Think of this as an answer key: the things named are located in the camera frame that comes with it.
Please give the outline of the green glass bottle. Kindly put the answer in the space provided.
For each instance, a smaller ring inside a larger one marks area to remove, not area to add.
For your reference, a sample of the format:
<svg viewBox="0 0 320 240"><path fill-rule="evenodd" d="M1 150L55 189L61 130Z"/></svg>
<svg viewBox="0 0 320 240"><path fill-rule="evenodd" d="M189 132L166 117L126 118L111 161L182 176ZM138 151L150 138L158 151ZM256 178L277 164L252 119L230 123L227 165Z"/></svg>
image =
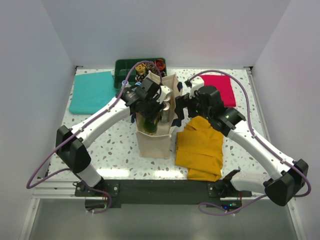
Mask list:
<svg viewBox="0 0 320 240"><path fill-rule="evenodd" d="M143 122L143 129L147 134L154 135L158 130L158 119L154 119L153 121L149 119L145 119Z"/></svg>

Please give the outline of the beige canvas tote bag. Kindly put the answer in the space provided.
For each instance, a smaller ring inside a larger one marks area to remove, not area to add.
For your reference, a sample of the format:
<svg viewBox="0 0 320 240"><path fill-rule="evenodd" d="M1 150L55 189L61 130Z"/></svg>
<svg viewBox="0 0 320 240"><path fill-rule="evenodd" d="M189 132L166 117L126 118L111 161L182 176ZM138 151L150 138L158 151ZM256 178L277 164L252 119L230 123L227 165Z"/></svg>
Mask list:
<svg viewBox="0 0 320 240"><path fill-rule="evenodd" d="M136 115L136 138L140 156L146 158L168 159L170 157L170 147L173 131L177 125L181 124L178 119L175 108L175 98L182 95L182 83L178 81L177 75L172 74L165 76L162 79L162 84L172 89L170 98L170 119L168 123L157 124L157 131L155 134L148 134L144 131L145 118L140 114Z"/></svg>

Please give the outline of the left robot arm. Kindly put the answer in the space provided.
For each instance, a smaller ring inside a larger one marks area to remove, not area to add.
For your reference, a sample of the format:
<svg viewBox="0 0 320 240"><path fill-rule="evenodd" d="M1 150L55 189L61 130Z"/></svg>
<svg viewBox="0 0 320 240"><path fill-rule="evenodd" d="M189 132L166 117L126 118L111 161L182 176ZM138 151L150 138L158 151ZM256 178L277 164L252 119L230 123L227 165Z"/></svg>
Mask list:
<svg viewBox="0 0 320 240"><path fill-rule="evenodd" d="M154 121L172 90L150 78L138 86L123 86L112 100L88 119L70 128L57 130L55 153L71 172L86 184L86 191L99 196L104 190L102 176L91 163L87 149L106 130L133 114Z"/></svg>

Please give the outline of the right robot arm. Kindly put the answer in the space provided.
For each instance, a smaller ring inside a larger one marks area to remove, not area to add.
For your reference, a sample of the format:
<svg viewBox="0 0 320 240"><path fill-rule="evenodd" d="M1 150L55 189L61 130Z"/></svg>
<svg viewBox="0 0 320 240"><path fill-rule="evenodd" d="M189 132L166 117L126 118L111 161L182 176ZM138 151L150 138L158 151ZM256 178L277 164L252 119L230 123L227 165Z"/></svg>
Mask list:
<svg viewBox="0 0 320 240"><path fill-rule="evenodd" d="M245 149L266 171L251 174L233 170L223 178L223 192L230 197L249 191L265 194L278 206L285 206L307 183L309 165L282 153L250 128L249 119L233 107L225 107L214 86L201 86L192 93L175 98L175 113L184 119L201 116L211 127Z"/></svg>

